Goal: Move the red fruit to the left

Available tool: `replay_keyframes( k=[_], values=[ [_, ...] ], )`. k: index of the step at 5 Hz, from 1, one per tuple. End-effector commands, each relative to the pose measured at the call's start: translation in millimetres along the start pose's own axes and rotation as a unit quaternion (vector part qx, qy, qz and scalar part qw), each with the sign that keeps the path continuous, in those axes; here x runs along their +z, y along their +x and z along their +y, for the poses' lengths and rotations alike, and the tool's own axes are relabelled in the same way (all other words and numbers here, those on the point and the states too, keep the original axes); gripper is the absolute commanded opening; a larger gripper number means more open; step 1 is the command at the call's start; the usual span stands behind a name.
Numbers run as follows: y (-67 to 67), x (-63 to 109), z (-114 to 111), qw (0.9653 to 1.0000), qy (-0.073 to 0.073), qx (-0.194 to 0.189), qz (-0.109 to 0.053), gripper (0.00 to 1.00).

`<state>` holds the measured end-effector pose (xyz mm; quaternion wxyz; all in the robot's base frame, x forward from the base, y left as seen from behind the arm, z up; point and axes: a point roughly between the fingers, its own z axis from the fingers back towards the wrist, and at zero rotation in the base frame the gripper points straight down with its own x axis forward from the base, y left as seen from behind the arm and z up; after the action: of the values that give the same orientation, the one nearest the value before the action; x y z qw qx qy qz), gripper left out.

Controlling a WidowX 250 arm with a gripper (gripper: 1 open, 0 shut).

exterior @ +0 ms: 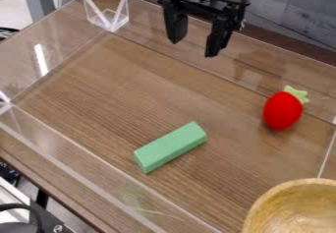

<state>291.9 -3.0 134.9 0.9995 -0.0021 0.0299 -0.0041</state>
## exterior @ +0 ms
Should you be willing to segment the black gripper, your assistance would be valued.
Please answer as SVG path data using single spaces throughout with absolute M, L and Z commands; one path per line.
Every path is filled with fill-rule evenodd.
M 207 57 L 215 57 L 227 46 L 235 30 L 244 28 L 250 0 L 158 0 L 163 6 L 168 39 L 174 44 L 188 33 L 188 15 L 212 21 L 207 40 Z

